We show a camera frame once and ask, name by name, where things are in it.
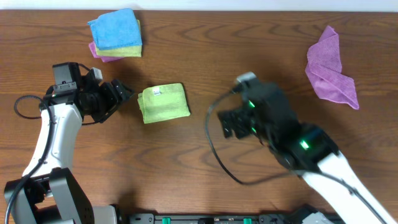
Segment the light green cloth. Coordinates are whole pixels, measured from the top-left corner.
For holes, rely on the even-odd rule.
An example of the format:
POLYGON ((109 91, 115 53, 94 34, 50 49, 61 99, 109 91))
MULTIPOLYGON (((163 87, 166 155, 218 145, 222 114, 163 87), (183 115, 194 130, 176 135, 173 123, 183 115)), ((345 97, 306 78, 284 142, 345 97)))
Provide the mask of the light green cloth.
POLYGON ((137 102, 144 124, 190 116, 185 90, 181 83, 146 88, 137 102))

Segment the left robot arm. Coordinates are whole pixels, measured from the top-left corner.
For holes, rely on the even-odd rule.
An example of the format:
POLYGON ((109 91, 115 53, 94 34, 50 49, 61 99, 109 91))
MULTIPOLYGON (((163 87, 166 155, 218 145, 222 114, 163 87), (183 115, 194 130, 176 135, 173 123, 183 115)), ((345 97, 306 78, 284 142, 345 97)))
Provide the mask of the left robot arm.
POLYGON ((93 124, 105 122, 127 102, 134 90, 114 79, 104 82, 93 67, 81 74, 83 64, 53 65, 55 84, 39 98, 41 130, 32 159, 22 177, 6 183, 9 223, 127 223, 116 204, 94 207, 72 174, 77 134, 85 116, 93 124))

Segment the green folded cloth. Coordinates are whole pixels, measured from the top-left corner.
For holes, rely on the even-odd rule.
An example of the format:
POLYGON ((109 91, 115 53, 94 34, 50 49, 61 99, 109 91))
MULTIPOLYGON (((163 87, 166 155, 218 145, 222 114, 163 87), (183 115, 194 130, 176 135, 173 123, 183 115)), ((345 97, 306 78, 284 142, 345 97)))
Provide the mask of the green folded cloth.
POLYGON ((133 47, 121 47, 112 50, 100 50, 96 46, 96 53, 100 56, 107 57, 140 57, 142 55, 142 45, 133 47))

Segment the purple folded cloth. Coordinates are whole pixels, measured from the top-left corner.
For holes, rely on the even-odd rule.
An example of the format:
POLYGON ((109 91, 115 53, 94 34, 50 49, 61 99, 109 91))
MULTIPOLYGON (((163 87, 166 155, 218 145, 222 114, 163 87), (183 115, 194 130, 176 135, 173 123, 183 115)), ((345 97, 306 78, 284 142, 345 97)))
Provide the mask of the purple folded cloth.
POLYGON ((101 59, 102 62, 104 62, 104 63, 113 62, 113 61, 117 61, 117 60, 122 59, 122 57, 107 57, 107 56, 100 56, 100 55, 98 55, 98 54, 96 53, 96 45, 95 45, 95 42, 94 42, 94 41, 90 42, 90 43, 88 44, 88 47, 89 47, 89 49, 90 49, 90 52, 91 52, 92 56, 93 56, 94 58, 99 58, 99 59, 101 59))

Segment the blue folded cloth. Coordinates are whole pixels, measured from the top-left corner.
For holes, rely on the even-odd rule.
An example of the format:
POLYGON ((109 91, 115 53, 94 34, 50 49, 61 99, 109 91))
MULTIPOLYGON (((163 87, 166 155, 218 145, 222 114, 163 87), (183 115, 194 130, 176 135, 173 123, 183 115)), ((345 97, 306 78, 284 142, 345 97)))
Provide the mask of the blue folded cloth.
POLYGON ((102 14, 88 25, 100 50, 142 45, 140 27, 130 8, 102 14))

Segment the purple crumpled cloth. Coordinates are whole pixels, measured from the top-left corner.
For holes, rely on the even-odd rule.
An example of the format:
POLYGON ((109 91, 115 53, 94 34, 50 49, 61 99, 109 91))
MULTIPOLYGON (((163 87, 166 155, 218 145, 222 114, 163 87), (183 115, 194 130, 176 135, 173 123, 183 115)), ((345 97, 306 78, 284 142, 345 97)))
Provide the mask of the purple crumpled cloth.
POLYGON ((322 100, 347 104, 358 110, 354 80, 342 74, 340 38, 331 26, 326 26, 318 42, 307 52, 305 73, 322 100))

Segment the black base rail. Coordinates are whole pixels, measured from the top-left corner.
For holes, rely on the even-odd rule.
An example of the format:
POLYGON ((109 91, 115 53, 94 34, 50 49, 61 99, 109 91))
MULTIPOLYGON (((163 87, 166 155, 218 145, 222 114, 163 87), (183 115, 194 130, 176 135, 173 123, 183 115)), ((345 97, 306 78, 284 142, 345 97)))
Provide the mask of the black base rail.
POLYGON ((135 213, 128 215, 129 224, 285 224, 285 223, 344 223, 336 215, 318 216, 319 220, 304 221, 304 217, 283 214, 262 215, 154 215, 135 213))

